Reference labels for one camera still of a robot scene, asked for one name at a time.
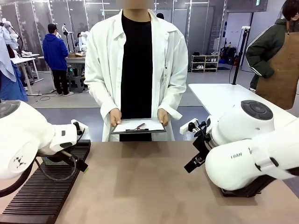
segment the hand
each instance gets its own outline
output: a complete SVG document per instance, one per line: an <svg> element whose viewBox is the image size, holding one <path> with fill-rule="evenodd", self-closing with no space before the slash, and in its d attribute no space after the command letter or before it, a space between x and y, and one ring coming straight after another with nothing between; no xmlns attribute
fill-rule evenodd
<svg viewBox="0 0 299 224"><path fill-rule="evenodd" d="M168 125L168 113L166 112L166 110L159 109L157 115L158 115L158 119L159 119L160 123L163 124L163 126L167 126Z"/></svg>
<svg viewBox="0 0 299 224"><path fill-rule="evenodd" d="M110 123L112 127L115 127L116 125L121 123L121 112L119 109L114 108L109 113L110 113Z"/></svg>

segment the shoe rack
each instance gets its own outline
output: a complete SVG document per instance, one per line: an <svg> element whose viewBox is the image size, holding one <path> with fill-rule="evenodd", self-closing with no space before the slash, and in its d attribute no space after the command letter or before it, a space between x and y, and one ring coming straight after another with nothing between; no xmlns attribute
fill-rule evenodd
<svg viewBox="0 0 299 224"><path fill-rule="evenodd" d="M214 71L218 70L219 55L192 55L191 72L193 71Z"/></svg>

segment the brown tabletop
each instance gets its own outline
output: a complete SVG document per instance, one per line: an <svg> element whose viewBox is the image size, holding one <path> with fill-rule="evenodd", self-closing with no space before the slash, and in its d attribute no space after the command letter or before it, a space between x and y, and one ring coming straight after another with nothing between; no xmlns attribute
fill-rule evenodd
<svg viewBox="0 0 299 224"><path fill-rule="evenodd" d="M299 223L299 200L282 181L255 198L224 198L204 167L184 170L196 153L192 142L93 143L89 170L78 176L56 223ZM0 198L0 212L12 198Z"/></svg>

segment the black ribbed mat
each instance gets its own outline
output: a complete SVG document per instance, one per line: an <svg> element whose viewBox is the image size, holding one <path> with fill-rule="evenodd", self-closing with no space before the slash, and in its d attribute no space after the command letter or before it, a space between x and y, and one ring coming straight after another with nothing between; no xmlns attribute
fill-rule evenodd
<svg viewBox="0 0 299 224"><path fill-rule="evenodd" d="M71 153L85 161L90 145L90 140L81 140ZM73 171L68 165L44 162L41 167L54 178L65 178ZM79 172L66 181L54 182L38 168L0 215L0 224L54 224Z"/></svg>

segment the brown apron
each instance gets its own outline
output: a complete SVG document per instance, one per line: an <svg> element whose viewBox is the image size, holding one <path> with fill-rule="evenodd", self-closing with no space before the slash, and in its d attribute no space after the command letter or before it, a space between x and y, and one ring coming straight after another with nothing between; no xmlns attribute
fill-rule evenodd
<svg viewBox="0 0 299 224"><path fill-rule="evenodd" d="M270 78L259 78L256 94L282 109L291 109L299 80L299 33L286 33L285 43L268 63L275 72Z"/></svg>

